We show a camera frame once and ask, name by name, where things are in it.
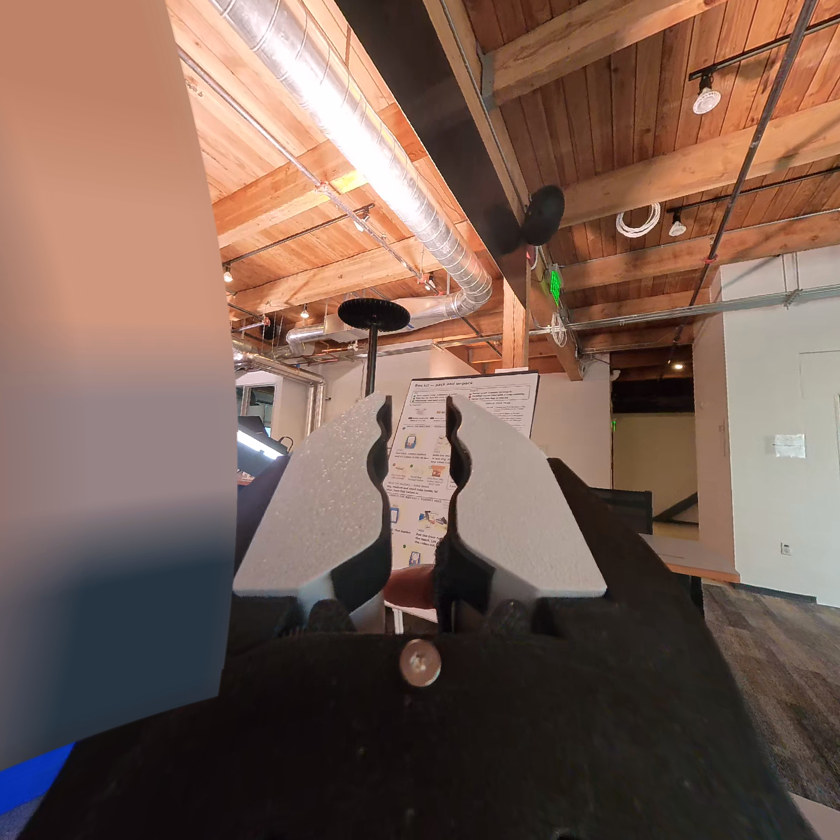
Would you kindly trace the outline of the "black mesh office chair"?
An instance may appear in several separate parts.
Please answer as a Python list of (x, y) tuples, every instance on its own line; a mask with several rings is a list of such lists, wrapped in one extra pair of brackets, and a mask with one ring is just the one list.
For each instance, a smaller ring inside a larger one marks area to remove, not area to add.
[(592, 487), (610, 511), (640, 534), (654, 533), (653, 492)]

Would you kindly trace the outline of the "printed instruction sign board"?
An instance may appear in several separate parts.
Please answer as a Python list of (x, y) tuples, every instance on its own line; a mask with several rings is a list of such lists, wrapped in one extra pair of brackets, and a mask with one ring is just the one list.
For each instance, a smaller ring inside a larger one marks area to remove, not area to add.
[(449, 474), (446, 400), (461, 395), (526, 437), (539, 389), (536, 372), (414, 379), (394, 423), (384, 489), (391, 504), (392, 568), (432, 564), (448, 526), (456, 484)]

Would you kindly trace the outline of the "bright led light panel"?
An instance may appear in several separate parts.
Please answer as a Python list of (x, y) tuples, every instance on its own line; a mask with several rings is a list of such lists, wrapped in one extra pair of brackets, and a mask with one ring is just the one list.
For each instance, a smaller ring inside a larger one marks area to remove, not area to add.
[(237, 442), (240, 454), (243, 454), (249, 449), (268, 459), (276, 459), (289, 455), (288, 447), (270, 438), (266, 429), (259, 423), (256, 425), (239, 423)]

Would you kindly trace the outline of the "black floor lamp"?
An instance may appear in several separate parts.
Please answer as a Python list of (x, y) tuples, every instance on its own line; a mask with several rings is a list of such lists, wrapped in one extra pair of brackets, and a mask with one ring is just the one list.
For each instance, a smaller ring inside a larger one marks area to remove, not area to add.
[(395, 332), (404, 329), (410, 322), (411, 314), (394, 301), (363, 297), (347, 300), (340, 304), (338, 315), (341, 320), (354, 329), (368, 331), (368, 355), (364, 381), (364, 395), (369, 396), (375, 390), (375, 367), (379, 333)]

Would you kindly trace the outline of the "person's right hand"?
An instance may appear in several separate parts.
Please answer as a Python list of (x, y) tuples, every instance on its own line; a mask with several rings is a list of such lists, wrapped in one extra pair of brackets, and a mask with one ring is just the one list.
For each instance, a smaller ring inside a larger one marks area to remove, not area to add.
[(383, 591), (385, 601), (400, 609), (433, 609), (434, 573), (432, 564), (394, 570)]

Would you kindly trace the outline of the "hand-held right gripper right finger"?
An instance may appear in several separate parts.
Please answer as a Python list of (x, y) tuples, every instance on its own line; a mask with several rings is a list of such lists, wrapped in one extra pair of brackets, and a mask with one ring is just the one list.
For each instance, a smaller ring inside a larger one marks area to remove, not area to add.
[(456, 490), (437, 546), (440, 630), (477, 628), (499, 604), (591, 599), (606, 583), (542, 450), (462, 395), (447, 399)]

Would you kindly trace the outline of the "grey top wooden desk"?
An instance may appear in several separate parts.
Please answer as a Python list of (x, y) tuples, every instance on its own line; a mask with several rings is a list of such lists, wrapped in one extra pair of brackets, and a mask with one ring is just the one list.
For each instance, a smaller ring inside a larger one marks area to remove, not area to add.
[(726, 560), (704, 543), (657, 534), (642, 534), (642, 539), (674, 572), (714, 581), (740, 583), (733, 562)]

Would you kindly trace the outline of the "silver ceiling air duct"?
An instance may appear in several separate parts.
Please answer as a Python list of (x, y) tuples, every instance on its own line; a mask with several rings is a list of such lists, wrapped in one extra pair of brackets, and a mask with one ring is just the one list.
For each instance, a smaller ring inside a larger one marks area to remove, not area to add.
[(431, 300), (433, 317), (460, 319), (488, 303), (490, 276), (305, 4), (212, 1), (212, 5), (458, 284), (457, 292)]

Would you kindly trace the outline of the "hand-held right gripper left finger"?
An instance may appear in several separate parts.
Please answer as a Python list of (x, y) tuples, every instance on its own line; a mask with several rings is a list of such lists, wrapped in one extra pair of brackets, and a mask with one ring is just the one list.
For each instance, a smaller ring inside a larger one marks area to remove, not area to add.
[(293, 597), (305, 620), (335, 600), (360, 632), (383, 632), (392, 572), (383, 489), (392, 399), (376, 392), (292, 454), (234, 578), (239, 596)]

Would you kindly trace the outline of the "black round ceiling speaker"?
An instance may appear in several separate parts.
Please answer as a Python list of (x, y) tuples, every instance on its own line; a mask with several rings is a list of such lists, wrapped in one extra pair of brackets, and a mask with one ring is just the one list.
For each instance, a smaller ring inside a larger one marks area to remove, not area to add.
[(521, 238), (530, 246), (547, 244), (564, 215), (564, 193), (554, 184), (544, 185), (531, 195), (521, 223)]

